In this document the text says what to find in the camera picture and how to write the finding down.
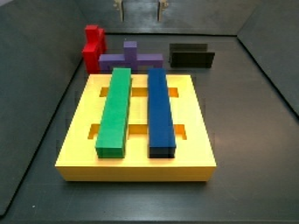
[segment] yellow rectangular base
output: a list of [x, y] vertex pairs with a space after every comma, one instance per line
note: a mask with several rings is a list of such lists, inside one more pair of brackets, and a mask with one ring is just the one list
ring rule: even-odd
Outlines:
[[125, 158], [95, 149], [111, 75], [92, 74], [56, 161], [68, 181], [208, 181], [216, 162], [189, 75], [167, 75], [175, 158], [148, 158], [147, 75], [132, 75]]

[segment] green bar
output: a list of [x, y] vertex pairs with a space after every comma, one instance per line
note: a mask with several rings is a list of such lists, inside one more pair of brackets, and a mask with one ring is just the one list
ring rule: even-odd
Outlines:
[[99, 158], [123, 158], [125, 156], [129, 95], [131, 68], [115, 68], [97, 133]]

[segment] toy block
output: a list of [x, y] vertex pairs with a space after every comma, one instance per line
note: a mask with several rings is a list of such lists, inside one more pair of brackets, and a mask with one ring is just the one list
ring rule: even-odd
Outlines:
[[107, 50], [105, 31], [97, 25], [87, 25], [85, 27], [87, 41], [81, 54], [85, 62], [85, 68], [89, 74], [97, 74], [99, 55]]
[[127, 61], [136, 60], [136, 42], [135, 41], [124, 42], [124, 55], [125, 55]]
[[85, 68], [89, 74], [99, 73], [99, 46], [97, 44], [85, 44], [81, 51]]
[[87, 41], [89, 44], [99, 43], [99, 26], [89, 24], [85, 27]]
[[113, 69], [107, 102], [97, 133], [96, 150], [99, 158], [125, 156], [127, 117], [131, 94], [131, 69]]
[[137, 54], [136, 42], [124, 41], [124, 54], [101, 54], [97, 63], [101, 73], [109, 73], [113, 67], [129, 67], [136, 73], [139, 66], [163, 67], [164, 57], [161, 54]]
[[137, 65], [152, 66], [155, 68], [164, 66], [164, 56], [160, 53], [137, 54]]
[[171, 67], [211, 68], [215, 52], [207, 44], [169, 44]]
[[175, 129], [175, 158], [148, 157], [145, 74], [132, 74], [124, 158], [99, 158], [111, 74], [92, 74], [80, 97], [55, 167], [67, 181], [208, 181], [216, 169], [201, 110], [188, 74], [165, 75]]
[[147, 86], [149, 158], [173, 158], [173, 119], [164, 69], [148, 69]]
[[169, 44], [169, 52], [207, 52], [207, 44]]

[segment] red block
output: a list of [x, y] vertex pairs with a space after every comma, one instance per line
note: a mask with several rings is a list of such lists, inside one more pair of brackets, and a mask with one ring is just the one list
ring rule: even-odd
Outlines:
[[89, 24], [85, 27], [87, 41], [81, 54], [89, 74], [97, 74], [99, 55], [107, 51], [105, 31], [97, 25]]

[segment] blue bar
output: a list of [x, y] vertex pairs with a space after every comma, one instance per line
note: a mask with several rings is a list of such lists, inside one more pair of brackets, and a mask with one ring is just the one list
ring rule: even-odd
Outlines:
[[173, 119], [163, 68], [148, 70], [147, 88], [149, 158], [173, 158], [176, 148]]

